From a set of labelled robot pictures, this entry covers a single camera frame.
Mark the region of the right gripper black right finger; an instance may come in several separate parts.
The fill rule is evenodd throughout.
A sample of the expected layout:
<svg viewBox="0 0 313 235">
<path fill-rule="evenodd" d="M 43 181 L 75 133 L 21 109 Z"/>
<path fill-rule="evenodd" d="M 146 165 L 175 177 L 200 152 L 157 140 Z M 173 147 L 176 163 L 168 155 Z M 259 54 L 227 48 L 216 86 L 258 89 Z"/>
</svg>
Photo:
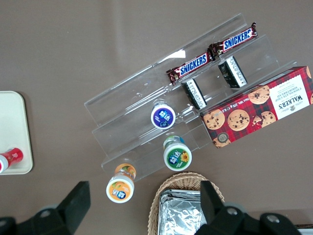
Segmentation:
<svg viewBox="0 0 313 235">
<path fill-rule="evenodd" d="M 226 206 L 210 181 L 201 181 L 201 209 L 206 219 L 197 235 L 299 235 L 285 216 L 264 213 L 254 219 L 235 206 Z"/>
</svg>

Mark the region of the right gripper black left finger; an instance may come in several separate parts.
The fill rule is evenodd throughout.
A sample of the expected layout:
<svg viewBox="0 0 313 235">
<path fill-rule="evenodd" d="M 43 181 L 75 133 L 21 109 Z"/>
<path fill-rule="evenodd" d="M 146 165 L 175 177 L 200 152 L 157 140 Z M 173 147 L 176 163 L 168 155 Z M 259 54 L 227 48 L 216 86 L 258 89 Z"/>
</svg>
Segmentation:
<svg viewBox="0 0 313 235">
<path fill-rule="evenodd" d="M 0 219 L 2 235 L 73 235 L 90 208 L 88 181 L 80 181 L 55 207 L 44 208 L 28 220 Z"/>
</svg>

